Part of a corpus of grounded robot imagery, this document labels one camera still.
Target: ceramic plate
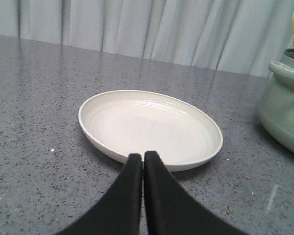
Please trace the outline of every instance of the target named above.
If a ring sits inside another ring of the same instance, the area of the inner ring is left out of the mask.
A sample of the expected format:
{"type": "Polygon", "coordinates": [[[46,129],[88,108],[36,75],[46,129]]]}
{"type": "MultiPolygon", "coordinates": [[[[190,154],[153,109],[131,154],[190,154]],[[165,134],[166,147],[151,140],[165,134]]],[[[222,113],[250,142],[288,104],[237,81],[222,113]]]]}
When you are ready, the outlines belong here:
{"type": "Polygon", "coordinates": [[[157,151],[170,171],[204,164],[221,149],[222,133],[203,111],[145,91],[111,91],[87,99],[78,112],[89,141],[125,163],[129,153],[157,151]]]}

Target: quartz countertop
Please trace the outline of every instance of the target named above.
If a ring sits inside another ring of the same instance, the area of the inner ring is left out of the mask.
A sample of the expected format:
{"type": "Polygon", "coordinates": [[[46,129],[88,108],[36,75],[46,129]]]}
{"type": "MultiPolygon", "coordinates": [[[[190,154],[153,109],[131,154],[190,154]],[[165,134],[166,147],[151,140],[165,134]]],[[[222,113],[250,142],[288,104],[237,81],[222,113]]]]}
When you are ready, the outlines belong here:
{"type": "Polygon", "coordinates": [[[220,127],[212,160],[173,173],[193,198],[251,235],[294,235],[294,154],[256,115],[267,81],[0,36],[0,235],[54,234],[107,191],[123,165],[86,139],[77,113],[89,97],[125,89],[181,99],[220,127]]]}

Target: plate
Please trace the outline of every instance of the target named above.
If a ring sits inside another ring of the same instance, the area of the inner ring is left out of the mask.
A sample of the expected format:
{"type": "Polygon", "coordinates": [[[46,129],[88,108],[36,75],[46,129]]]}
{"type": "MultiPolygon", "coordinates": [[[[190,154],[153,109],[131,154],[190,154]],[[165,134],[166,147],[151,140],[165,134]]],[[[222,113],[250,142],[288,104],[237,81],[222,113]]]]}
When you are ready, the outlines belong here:
{"type": "Polygon", "coordinates": [[[221,149],[220,128],[203,111],[173,97],[121,90],[97,94],[79,108],[89,141],[125,163],[130,153],[157,151],[169,171],[197,167],[221,149]]]}

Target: pot handle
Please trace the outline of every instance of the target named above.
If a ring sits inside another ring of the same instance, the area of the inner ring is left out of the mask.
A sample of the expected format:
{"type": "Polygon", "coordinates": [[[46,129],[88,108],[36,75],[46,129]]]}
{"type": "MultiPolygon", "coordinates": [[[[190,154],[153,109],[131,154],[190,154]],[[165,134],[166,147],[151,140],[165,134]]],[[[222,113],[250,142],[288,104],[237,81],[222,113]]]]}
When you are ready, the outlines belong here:
{"type": "Polygon", "coordinates": [[[278,61],[271,61],[268,69],[274,73],[274,78],[294,90],[294,69],[278,61]]]}

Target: curtain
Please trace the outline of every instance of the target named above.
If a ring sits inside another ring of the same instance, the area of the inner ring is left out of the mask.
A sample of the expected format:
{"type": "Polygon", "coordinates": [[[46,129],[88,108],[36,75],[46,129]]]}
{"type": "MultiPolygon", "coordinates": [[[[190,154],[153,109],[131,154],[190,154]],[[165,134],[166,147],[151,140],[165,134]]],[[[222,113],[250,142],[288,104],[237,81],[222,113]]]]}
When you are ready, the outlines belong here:
{"type": "Polygon", "coordinates": [[[294,0],[0,0],[0,35],[269,76],[294,0]]]}

